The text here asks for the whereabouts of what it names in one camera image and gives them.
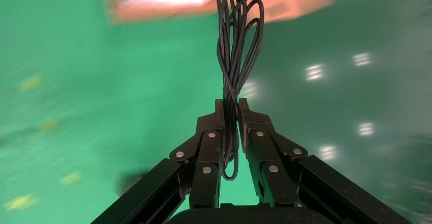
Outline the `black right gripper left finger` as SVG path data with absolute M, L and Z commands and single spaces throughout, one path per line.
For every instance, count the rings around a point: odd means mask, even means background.
M 199 223 L 196 211 L 219 207 L 223 102 L 198 118 L 195 134 L 161 160 L 93 223 Z

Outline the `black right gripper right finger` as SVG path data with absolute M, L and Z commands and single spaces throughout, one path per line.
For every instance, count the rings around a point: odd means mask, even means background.
M 259 197 L 258 223 L 407 223 L 327 163 L 280 135 L 239 100 L 242 148 Z

